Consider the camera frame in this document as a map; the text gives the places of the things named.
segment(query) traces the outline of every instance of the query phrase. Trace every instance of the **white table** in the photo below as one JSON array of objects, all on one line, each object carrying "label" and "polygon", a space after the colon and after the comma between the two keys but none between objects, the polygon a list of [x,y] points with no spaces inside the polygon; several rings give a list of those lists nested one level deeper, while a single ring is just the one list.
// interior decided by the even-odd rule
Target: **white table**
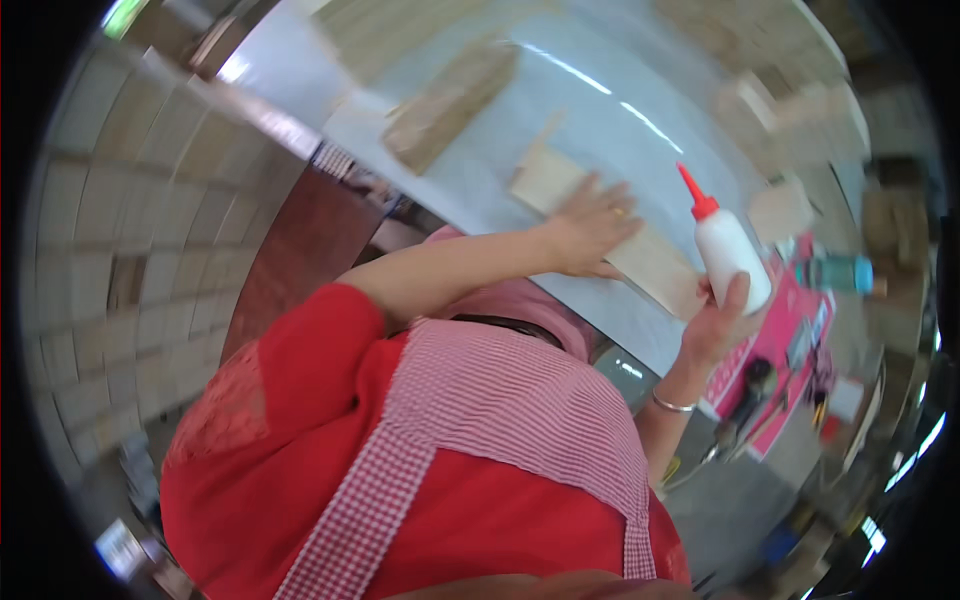
[{"label": "white table", "polygon": [[[651,13],[638,15],[631,9],[633,20],[616,19],[615,10],[610,17],[611,4],[599,15],[575,6],[569,14],[541,14],[513,26],[509,37],[524,48],[514,80],[416,177],[380,143],[385,114],[412,97],[466,40],[508,20],[510,3],[496,3],[458,22],[400,59],[372,87],[351,90],[339,68],[325,59],[295,2],[282,0],[240,46],[235,57],[247,66],[236,83],[322,131],[465,233],[528,228],[537,221],[507,186],[523,152],[556,109],[565,110],[566,118],[550,143],[609,182],[629,181],[638,198],[637,212],[698,268],[703,263],[693,244],[692,201],[677,173],[677,160],[747,224],[746,200],[764,182],[702,108],[719,77],[699,65],[699,70],[684,71],[691,76],[664,78],[669,62],[663,52],[675,50],[677,69],[700,55],[665,34],[668,25]],[[617,28],[593,29],[608,18]],[[626,42],[636,35],[653,40],[660,72],[647,65],[636,45],[627,49]],[[696,89],[691,77],[703,82],[703,98],[691,100],[678,91],[678,82],[687,93]],[[346,100],[334,109],[331,102],[338,93]],[[534,281],[653,372],[664,375],[676,358],[684,324],[628,285],[559,275]]]}]

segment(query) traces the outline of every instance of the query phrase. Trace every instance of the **pink checkered apron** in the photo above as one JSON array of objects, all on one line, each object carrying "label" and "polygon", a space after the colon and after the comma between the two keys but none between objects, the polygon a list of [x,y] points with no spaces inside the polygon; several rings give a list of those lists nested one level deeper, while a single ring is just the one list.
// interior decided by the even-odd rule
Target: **pink checkered apron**
[{"label": "pink checkered apron", "polygon": [[425,320],[410,332],[380,423],[274,598],[362,597],[439,448],[588,492],[624,516],[624,577],[657,576],[646,458],[610,381],[510,329]]}]

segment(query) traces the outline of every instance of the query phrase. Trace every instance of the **white plastic bottle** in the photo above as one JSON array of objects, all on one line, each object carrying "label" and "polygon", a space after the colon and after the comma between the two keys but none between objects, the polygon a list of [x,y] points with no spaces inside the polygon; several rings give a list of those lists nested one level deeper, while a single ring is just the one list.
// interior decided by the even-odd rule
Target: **white plastic bottle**
[{"label": "white plastic bottle", "polygon": [[677,163],[677,167],[693,195],[690,212],[697,221],[693,238],[707,267],[707,277],[717,303],[723,306],[733,276],[746,271],[750,274],[750,294],[743,314],[757,311],[770,298],[772,286],[747,232],[733,213],[720,208],[712,196],[704,196],[682,164]]}]

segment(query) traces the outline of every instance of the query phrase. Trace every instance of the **red shirt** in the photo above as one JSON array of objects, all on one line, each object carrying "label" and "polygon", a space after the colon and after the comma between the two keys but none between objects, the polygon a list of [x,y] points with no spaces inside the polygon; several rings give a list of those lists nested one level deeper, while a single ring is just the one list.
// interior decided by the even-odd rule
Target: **red shirt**
[{"label": "red shirt", "polygon": [[[331,284],[234,355],[184,416],[160,502],[175,557],[211,598],[273,596],[376,427],[406,343]],[[651,495],[657,572],[689,581]],[[579,489],[439,450],[367,598],[500,573],[623,572],[625,522]]]}]

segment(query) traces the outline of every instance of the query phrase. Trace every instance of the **apron strap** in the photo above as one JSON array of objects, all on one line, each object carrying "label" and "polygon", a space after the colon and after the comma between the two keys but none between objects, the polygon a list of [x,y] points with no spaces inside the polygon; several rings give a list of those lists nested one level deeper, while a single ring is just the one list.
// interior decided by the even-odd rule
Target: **apron strap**
[{"label": "apron strap", "polygon": [[434,447],[414,444],[395,429],[378,425],[274,599],[360,598],[435,454]]}]

